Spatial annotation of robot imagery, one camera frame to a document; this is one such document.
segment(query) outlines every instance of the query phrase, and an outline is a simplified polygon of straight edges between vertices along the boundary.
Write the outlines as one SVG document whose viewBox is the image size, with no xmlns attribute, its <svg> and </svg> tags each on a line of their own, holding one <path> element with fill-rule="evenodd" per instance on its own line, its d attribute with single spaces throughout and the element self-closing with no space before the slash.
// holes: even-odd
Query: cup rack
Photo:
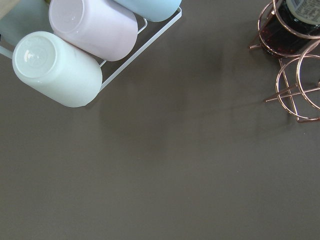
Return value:
<svg viewBox="0 0 320 240">
<path fill-rule="evenodd" d="M 155 40 L 157 40 L 165 31 L 167 31 L 175 22 L 177 22 L 182 17 L 182 9 L 179 7 L 170 20 L 152 37 L 150 37 L 136 52 L 132 53 L 131 56 L 124 62 L 120 67 L 112 72 L 112 74 L 103 81 L 101 85 L 100 92 L 118 76 L 130 63 L 132 63 L 144 50 L 146 50 Z M 144 18 L 144 25 L 138 30 L 138 35 L 148 27 L 148 21 Z M 0 54 L 6 56 L 7 58 L 12 59 L 13 52 L 6 49 L 3 46 L 0 46 Z M 100 67 L 102 68 L 107 61 L 101 59 Z"/>
<path fill-rule="evenodd" d="M 264 48 L 267 52 L 273 54 L 278 58 L 279 64 L 280 64 L 280 70 L 278 72 L 278 75 L 276 77 L 275 81 L 275 94 L 272 96 L 264 99 L 264 102 L 271 102 L 274 100 L 278 100 L 281 104 L 281 106 L 291 115 L 295 116 L 296 121 L 298 123 L 309 123 L 314 121 L 320 121 L 320 116 L 304 116 L 302 114 L 299 114 L 298 105 L 296 104 L 296 101 L 294 97 L 296 96 L 303 96 L 304 100 L 309 104 L 309 106 L 313 107 L 316 110 L 320 110 L 320 106 L 317 105 L 314 101 L 311 100 L 309 96 L 307 96 L 308 93 L 315 92 L 320 90 L 320 81 L 318 81 L 316 87 L 310 88 L 310 89 L 304 89 L 302 80 L 301 80 L 301 67 L 304 59 L 317 59 L 320 60 L 320 56 L 316 54 L 309 54 L 311 51 L 317 48 L 317 46 L 320 44 L 320 36 L 312 36 L 312 35 L 305 35 L 301 34 L 292 28 L 290 28 L 281 18 L 278 10 L 279 3 L 281 3 L 281 0 L 272 0 L 270 3 L 268 3 L 262 10 L 262 12 L 259 15 L 258 22 L 257 22 L 257 28 L 258 32 L 256 36 L 253 38 L 253 40 L 250 42 L 248 48 L 250 50 L 258 49 L 258 48 Z M 286 29 L 288 32 L 290 32 L 293 35 L 298 36 L 299 38 L 303 39 L 309 39 L 311 40 L 310 44 L 307 45 L 304 49 L 302 49 L 301 52 L 298 52 L 296 54 L 284 54 L 277 52 L 276 50 L 272 49 L 262 38 L 261 32 L 264 29 L 264 27 L 268 24 L 268 22 L 271 20 L 271 18 L 277 18 L 278 21 L 281 23 L 284 29 Z M 255 41 L 259 38 L 260 43 L 255 44 Z M 295 83 L 290 84 L 290 81 L 286 74 L 286 69 L 289 65 L 296 63 L 296 71 L 295 71 Z M 285 85 L 284 89 L 281 89 L 281 82 Z M 284 99 L 289 99 L 289 104 L 291 107 L 289 107 L 288 103 L 285 103 Z"/>
</svg>

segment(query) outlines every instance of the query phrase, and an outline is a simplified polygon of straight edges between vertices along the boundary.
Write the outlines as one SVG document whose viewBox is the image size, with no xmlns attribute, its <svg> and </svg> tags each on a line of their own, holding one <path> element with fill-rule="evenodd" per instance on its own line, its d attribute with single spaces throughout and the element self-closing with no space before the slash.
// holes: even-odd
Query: white wire rack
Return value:
<svg viewBox="0 0 320 240">
<path fill-rule="evenodd" d="M 149 47 L 156 39 L 158 39 L 166 30 L 168 30 L 176 21 L 178 21 L 182 17 L 182 9 L 179 7 L 175 14 L 173 15 L 172 19 L 168 21 L 156 34 L 154 34 L 151 38 L 147 40 L 142 47 L 140 47 L 136 52 L 134 52 L 118 69 L 116 69 L 101 85 L 100 92 L 113 80 L 116 76 L 118 76 L 130 63 L 132 63 L 147 47 Z M 145 30 L 148 26 L 148 21 L 144 18 L 144 25 L 138 31 L 140 34 L 143 30 Z M 0 46 L 0 54 L 12 59 L 13 53 L 12 51 Z M 107 61 L 103 61 L 100 64 L 102 68 Z"/>
</svg>

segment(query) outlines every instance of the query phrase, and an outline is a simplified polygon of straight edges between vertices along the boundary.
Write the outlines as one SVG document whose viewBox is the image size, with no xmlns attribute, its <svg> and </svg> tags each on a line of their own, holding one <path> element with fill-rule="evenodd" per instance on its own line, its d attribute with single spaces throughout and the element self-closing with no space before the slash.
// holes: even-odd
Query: rose gold bottle holder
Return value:
<svg viewBox="0 0 320 240">
<path fill-rule="evenodd" d="M 282 107 L 291 115 L 296 117 L 298 123 L 308 123 L 314 121 L 320 121 L 320 116 L 318 115 L 320 111 L 320 106 L 315 103 L 313 99 L 310 98 L 309 95 L 315 91 L 320 90 L 320 80 L 317 82 L 316 87 L 305 89 L 303 87 L 302 78 L 301 78 L 301 69 L 302 64 L 305 59 L 316 59 L 320 60 L 320 56 L 316 54 L 311 54 L 311 51 L 314 51 L 317 46 L 320 44 L 320 36 L 312 36 L 312 35 L 305 35 L 301 34 L 292 28 L 290 28 L 286 23 L 283 21 L 281 16 L 278 13 L 278 8 L 282 0 L 272 0 L 268 5 L 264 7 L 262 12 L 260 13 L 257 27 L 258 33 L 252 42 L 249 45 L 249 49 L 257 49 L 257 48 L 265 48 L 268 52 L 273 53 L 275 56 L 278 57 L 280 63 L 280 71 L 276 77 L 275 81 L 275 94 L 264 99 L 264 102 L 270 102 L 274 100 L 278 100 Z M 309 39 L 311 40 L 310 43 L 302 49 L 297 54 L 283 54 L 280 52 L 275 51 L 272 49 L 268 44 L 264 41 L 261 37 L 261 31 L 266 26 L 266 24 L 270 21 L 272 17 L 277 17 L 281 25 L 291 34 L 298 36 L 299 38 Z M 259 38 L 260 44 L 254 44 L 254 42 Z M 289 77 L 287 77 L 286 69 L 288 66 L 296 64 L 296 71 L 295 71 L 295 80 L 292 82 L 290 81 Z M 298 105 L 296 104 L 296 98 L 301 98 L 308 103 L 306 106 L 310 107 L 313 110 L 316 110 L 316 115 L 318 116 L 305 116 L 304 114 L 300 114 L 298 110 Z"/>
</svg>

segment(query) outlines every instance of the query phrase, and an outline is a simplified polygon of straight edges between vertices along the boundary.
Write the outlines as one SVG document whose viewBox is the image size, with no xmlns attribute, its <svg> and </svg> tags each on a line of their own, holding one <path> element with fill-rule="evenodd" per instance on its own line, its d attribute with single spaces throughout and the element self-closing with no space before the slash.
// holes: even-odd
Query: barcode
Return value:
<svg viewBox="0 0 320 240">
<path fill-rule="evenodd" d="M 294 6 L 295 9 L 299 6 L 299 4 L 301 3 L 301 1 L 302 1 L 302 0 L 293 0 L 293 1 L 292 1 L 293 6 Z"/>
</svg>

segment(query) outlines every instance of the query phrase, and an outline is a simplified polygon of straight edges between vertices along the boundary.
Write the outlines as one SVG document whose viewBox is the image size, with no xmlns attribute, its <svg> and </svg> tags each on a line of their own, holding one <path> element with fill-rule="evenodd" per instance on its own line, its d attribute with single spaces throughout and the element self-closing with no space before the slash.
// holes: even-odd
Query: plastic tumbler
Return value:
<svg viewBox="0 0 320 240">
<path fill-rule="evenodd" d="M 0 19 L 1 37 L 16 46 L 27 34 L 36 31 L 52 32 L 49 8 L 43 0 L 21 0 Z"/>
<path fill-rule="evenodd" d="M 161 22 L 171 17 L 181 0 L 115 0 L 132 12 L 150 20 Z"/>
<path fill-rule="evenodd" d="M 97 61 L 49 32 L 25 36 L 14 49 L 12 65 L 22 82 L 67 107 L 87 105 L 102 85 Z"/>
<path fill-rule="evenodd" d="M 56 35 L 107 61 L 124 58 L 137 41 L 134 13 L 113 0 L 52 0 L 49 20 Z"/>
</svg>

